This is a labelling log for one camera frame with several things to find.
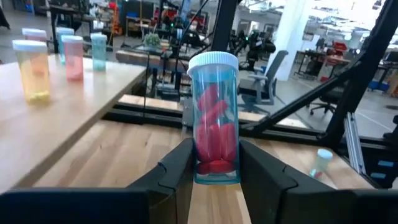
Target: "container lid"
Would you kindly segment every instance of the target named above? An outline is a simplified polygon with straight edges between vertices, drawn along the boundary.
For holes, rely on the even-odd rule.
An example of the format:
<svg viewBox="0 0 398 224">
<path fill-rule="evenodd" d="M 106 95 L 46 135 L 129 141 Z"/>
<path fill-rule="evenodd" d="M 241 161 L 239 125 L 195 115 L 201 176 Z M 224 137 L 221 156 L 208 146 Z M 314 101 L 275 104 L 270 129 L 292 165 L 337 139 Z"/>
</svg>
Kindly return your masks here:
<svg viewBox="0 0 398 224">
<path fill-rule="evenodd" d="M 63 35 L 61 39 L 64 43 L 83 43 L 83 38 L 75 35 Z"/>
<path fill-rule="evenodd" d="M 39 29 L 22 28 L 22 34 L 34 37 L 47 37 L 46 31 Z"/>
<path fill-rule="evenodd" d="M 104 34 L 90 34 L 91 39 L 96 39 L 96 40 L 106 40 L 107 36 Z"/>
<path fill-rule="evenodd" d="M 192 70 L 203 65 L 229 65 L 238 71 L 239 61 L 235 55 L 227 52 L 205 52 L 189 61 L 188 75 L 192 75 Z"/>
<path fill-rule="evenodd" d="M 44 42 L 34 40 L 13 40 L 12 48 L 18 51 L 47 52 L 47 45 Z"/>
<path fill-rule="evenodd" d="M 333 158 L 333 153 L 326 149 L 318 149 L 318 156 L 326 160 L 331 160 Z"/>
<path fill-rule="evenodd" d="M 74 29 L 66 28 L 66 27 L 56 27 L 55 32 L 58 34 L 70 34 L 70 35 L 75 34 Z"/>
</svg>

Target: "teal container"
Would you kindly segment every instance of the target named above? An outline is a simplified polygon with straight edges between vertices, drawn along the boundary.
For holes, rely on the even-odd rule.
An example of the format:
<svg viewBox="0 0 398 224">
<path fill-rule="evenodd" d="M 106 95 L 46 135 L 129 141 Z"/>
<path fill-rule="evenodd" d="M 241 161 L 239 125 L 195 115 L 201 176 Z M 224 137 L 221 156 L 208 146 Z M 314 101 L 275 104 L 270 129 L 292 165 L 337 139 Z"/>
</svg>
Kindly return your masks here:
<svg viewBox="0 0 398 224">
<path fill-rule="evenodd" d="M 93 55 L 93 70 L 106 70 L 106 35 L 91 34 L 91 48 Z"/>
<path fill-rule="evenodd" d="M 57 35 L 57 40 L 58 40 L 58 51 L 60 52 L 60 61 L 62 64 L 65 64 L 65 51 L 63 49 L 63 43 L 62 43 L 61 36 L 74 35 L 75 31 L 71 28 L 57 27 L 57 28 L 55 28 L 55 33 Z"/>
<path fill-rule="evenodd" d="M 195 182 L 240 182 L 236 77 L 238 59 L 206 52 L 189 61 L 192 78 Z"/>
</svg>

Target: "pink container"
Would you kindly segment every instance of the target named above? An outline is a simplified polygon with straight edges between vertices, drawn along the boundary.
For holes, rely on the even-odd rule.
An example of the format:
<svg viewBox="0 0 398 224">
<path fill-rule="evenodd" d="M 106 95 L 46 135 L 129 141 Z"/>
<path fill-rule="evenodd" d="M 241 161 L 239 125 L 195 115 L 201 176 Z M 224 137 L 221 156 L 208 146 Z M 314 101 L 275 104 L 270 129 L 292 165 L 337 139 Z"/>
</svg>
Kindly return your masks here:
<svg viewBox="0 0 398 224">
<path fill-rule="evenodd" d="M 83 38 L 75 35 L 61 36 L 65 51 L 68 80 L 83 80 Z"/>
<path fill-rule="evenodd" d="M 25 37 L 25 40 L 47 41 L 47 33 L 45 30 L 22 28 L 22 35 Z"/>
</svg>

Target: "plastic container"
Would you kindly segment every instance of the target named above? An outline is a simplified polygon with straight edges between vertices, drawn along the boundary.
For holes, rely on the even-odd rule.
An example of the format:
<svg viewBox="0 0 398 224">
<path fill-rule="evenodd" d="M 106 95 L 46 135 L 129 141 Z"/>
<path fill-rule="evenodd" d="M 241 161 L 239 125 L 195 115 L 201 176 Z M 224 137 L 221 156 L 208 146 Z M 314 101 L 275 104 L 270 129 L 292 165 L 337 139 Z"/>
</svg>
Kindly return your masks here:
<svg viewBox="0 0 398 224">
<path fill-rule="evenodd" d="M 65 54 L 63 51 L 63 43 L 62 43 L 61 36 L 73 35 L 73 34 L 75 34 L 75 31 L 71 28 L 57 27 L 57 28 L 55 28 L 55 33 L 57 35 L 57 40 L 58 40 L 58 51 L 60 52 L 60 61 L 62 64 L 64 64 L 65 63 Z"/>
<path fill-rule="evenodd" d="M 189 61 L 192 77 L 195 182 L 240 182 L 236 75 L 238 59 L 206 52 Z"/>
<path fill-rule="evenodd" d="M 13 40 L 22 87 L 26 101 L 44 101 L 50 98 L 49 60 L 47 45 L 34 40 Z"/>
<path fill-rule="evenodd" d="M 326 149 L 318 149 L 317 158 L 312 165 L 310 177 L 318 179 L 327 170 L 329 161 L 333 158 L 333 154 Z"/>
<path fill-rule="evenodd" d="M 91 34 L 91 46 L 93 49 L 93 70 L 106 70 L 106 35 Z"/>
<path fill-rule="evenodd" d="M 47 41 L 47 33 L 45 30 L 22 28 L 22 35 L 25 40 Z"/>
<path fill-rule="evenodd" d="M 75 35 L 63 35 L 65 65 L 68 80 L 83 80 L 83 38 Z"/>
</svg>

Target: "potted plant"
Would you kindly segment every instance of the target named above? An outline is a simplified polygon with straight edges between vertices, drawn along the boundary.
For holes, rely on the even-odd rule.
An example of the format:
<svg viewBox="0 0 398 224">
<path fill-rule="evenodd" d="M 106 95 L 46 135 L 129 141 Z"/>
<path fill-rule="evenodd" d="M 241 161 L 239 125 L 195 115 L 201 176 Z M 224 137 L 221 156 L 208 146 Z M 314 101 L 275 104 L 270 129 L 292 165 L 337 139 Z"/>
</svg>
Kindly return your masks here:
<svg viewBox="0 0 398 224">
<path fill-rule="evenodd" d="M 157 49 L 160 46 L 160 38 L 157 34 L 147 34 L 144 37 L 144 45 L 148 48 Z"/>
</svg>

